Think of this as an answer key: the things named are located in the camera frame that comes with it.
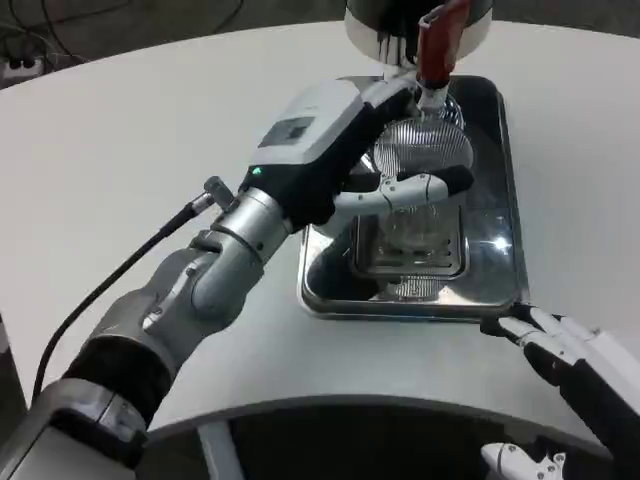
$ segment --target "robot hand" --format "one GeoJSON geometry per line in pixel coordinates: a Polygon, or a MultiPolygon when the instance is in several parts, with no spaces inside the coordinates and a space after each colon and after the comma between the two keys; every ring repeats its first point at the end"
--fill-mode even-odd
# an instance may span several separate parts
{"type": "Polygon", "coordinates": [[[462,165],[431,173],[401,172],[395,177],[380,173],[351,175],[342,193],[333,200],[335,213],[316,228],[337,237],[357,216],[384,215],[401,208],[437,203],[468,190],[472,184],[471,172],[462,165]]]}
{"type": "MultiPolygon", "coordinates": [[[[618,478],[638,478],[640,363],[609,333],[587,330],[569,317],[516,305],[511,315],[484,320],[484,334],[520,346],[529,364],[611,452],[618,478]]],[[[572,478],[570,459],[536,463],[519,447],[490,444],[482,455],[507,480],[572,478]]]]}

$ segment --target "red handle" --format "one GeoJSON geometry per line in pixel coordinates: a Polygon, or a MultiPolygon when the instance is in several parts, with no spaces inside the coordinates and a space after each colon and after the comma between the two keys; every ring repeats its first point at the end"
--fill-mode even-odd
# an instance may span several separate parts
{"type": "Polygon", "coordinates": [[[449,83],[470,8],[471,0],[449,0],[420,19],[418,59],[425,87],[435,90],[449,83]]]}

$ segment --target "power outlet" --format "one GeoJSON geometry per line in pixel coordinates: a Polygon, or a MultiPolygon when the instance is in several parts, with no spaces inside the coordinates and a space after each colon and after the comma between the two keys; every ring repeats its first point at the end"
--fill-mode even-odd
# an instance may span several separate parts
{"type": "Polygon", "coordinates": [[[11,64],[5,61],[1,72],[0,85],[9,87],[44,75],[44,63],[41,58],[36,58],[29,68],[25,67],[23,63],[18,68],[12,68],[11,64]]]}

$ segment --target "reflective surface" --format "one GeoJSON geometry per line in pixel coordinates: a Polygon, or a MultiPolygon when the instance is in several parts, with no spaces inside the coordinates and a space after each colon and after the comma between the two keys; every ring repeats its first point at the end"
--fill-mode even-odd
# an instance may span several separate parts
{"type": "Polygon", "coordinates": [[[355,270],[374,278],[400,276],[401,281],[407,275],[457,275],[464,257],[459,209],[454,204],[444,210],[427,206],[400,210],[387,218],[361,218],[355,233],[355,270]]]}
{"type": "Polygon", "coordinates": [[[476,179],[460,199],[458,235],[453,229],[447,245],[431,254],[417,250],[419,255],[410,261],[398,249],[393,261],[387,257],[385,264],[372,261],[370,252],[375,250],[359,249],[358,236],[380,228],[376,217],[354,222],[338,238],[308,228],[300,262],[300,298],[319,316],[468,321],[499,314],[513,302],[528,299],[501,96],[490,81],[479,77],[456,77],[451,93],[465,118],[476,179]],[[407,265],[415,268],[407,270],[407,265]]]}

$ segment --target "floor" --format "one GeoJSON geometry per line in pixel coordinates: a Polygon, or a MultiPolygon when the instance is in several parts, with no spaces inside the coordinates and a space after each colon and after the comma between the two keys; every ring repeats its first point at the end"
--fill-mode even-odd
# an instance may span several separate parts
{"type": "MultiPolygon", "coordinates": [[[[344,0],[47,0],[54,20],[122,4],[120,8],[58,25],[59,37],[76,55],[93,60],[119,53],[213,33],[289,23],[338,20],[344,0]],[[237,15],[229,17],[239,7],[237,15]]],[[[16,0],[24,23],[42,22],[39,0],[16,0]]],[[[501,20],[584,28],[640,37],[640,0],[496,0],[494,17],[501,20]]],[[[0,34],[13,23],[5,2],[0,6],[0,34]]],[[[39,29],[46,35],[46,29],[39,29]]],[[[16,40],[9,48],[20,48],[16,40]]],[[[60,65],[70,60],[60,56],[60,65]]],[[[25,406],[10,351],[0,350],[0,444],[10,435],[25,406]]],[[[244,440],[246,455],[255,445],[246,439],[246,425],[234,426],[244,440]]],[[[261,430],[262,435],[269,435],[261,430]]],[[[139,478],[207,478],[195,434],[160,442],[150,448],[139,470],[139,478]]]]}

